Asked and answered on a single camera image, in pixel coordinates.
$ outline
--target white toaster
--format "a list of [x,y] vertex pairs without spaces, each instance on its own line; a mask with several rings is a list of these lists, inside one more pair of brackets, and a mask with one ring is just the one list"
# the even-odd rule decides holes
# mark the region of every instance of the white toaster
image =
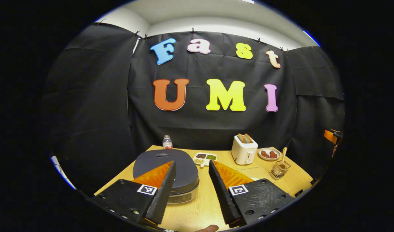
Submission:
[[237,164],[253,163],[257,152],[257,143],[252,139],[252,143],[242,143],[238,135],[234,136],[231,154]]

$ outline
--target blue letter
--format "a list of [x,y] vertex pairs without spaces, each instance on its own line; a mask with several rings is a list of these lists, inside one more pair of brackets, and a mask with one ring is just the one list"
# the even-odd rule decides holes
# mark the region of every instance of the blue letter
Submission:
[[160,65],[172,59],[174,56],[168,54],[167,52],[174,52],[174,47],[172,44],[175,43],[175,39],[169,38],[166,41],[158,43],[150,48],[150,50],[154,50],[155,54],[157,55],[157,64]]

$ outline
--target wooden spoon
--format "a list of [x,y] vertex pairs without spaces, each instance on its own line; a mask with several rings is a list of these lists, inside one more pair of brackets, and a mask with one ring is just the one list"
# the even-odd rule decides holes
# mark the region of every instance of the wooden spoon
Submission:
[[284,169],[286,167],[286,164],[284,163],[284,157],[286,156],[286,152],[287,152],[287,147],[284,147],[283,148],[283,158],[281,159],[281,162],[279,164],[279,166],[281,166]]

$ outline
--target white divided tray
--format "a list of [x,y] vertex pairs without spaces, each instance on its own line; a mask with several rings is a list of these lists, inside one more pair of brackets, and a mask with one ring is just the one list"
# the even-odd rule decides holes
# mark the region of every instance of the white divided tray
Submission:
[[200,165],[200,167],[208,166],[210,160],[217,160],[217,155],[211,153],[198,152],[193,158],[194,163]]

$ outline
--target black air fryer lid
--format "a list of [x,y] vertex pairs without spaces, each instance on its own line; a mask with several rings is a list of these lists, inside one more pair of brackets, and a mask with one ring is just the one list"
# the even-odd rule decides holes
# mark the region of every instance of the black air fryer lid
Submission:
[[171,160],[175,160],[177,167],[171,194],[193,190],[199,184],[198,170],[190,155],[181,150],[153,150],[141,153],[134,163],[133,177],[137,178]]

